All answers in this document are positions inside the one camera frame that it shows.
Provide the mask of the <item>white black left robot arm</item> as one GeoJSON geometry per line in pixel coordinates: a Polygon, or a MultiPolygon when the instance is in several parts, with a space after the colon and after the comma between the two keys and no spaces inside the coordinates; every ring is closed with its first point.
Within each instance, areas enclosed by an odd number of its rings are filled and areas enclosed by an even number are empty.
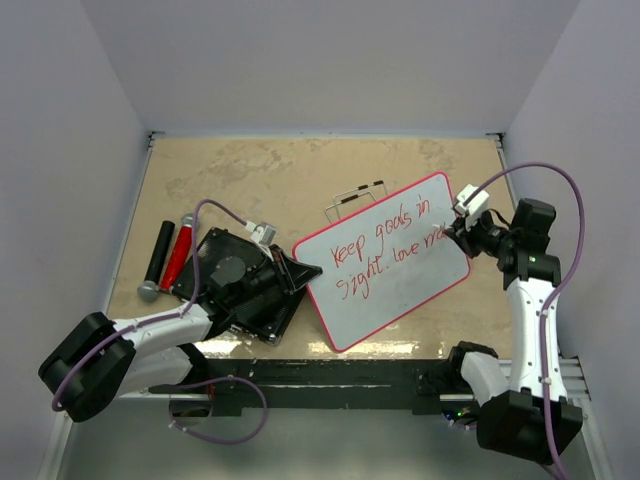
{"type": "Polygon", "coordinates": [[[192,272],[192,296],[175,309],[120,320],[94,312],[82,319],[38,370],[53,410],[83,422],[131,391],[157,385],[200,390],[207,368],[190,354],[194,344],[233,327],[278,340],[306,286],[323,270],[272,246],[252,259],[196,254],[192,272]]]}

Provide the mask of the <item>pink framed whiteboard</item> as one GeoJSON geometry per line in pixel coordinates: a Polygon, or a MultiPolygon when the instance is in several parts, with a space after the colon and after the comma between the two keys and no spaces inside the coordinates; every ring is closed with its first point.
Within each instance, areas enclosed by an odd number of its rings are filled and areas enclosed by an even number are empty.
{"type": "Polygon", "coordinates": [[[307,288],[329,343],[344,352],[465,281],[467,256],[432,224],[455,219],[448,176],[433,173],[299,240],[323,273],[307,288]]]}

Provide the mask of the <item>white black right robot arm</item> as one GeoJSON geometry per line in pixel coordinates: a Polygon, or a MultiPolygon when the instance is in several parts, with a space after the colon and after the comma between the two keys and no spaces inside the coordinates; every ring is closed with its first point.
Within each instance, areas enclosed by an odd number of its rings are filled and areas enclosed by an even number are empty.
{"type": "Polygon", "coordinates": [[[456,392],[472,390],[482,448],[550,467],[583,424],[560,371],[554,292],[561,266],[546,251],[556,210],[524,199],[512,221],[499,226],[488,203],[486,192],[467,186],[455,197],[456,218],[445,233],[468,257],[497,261],[513,320],[510,372],[503,373],[493,349],[461,342],[451,350],[445,379],[456,392]]]}

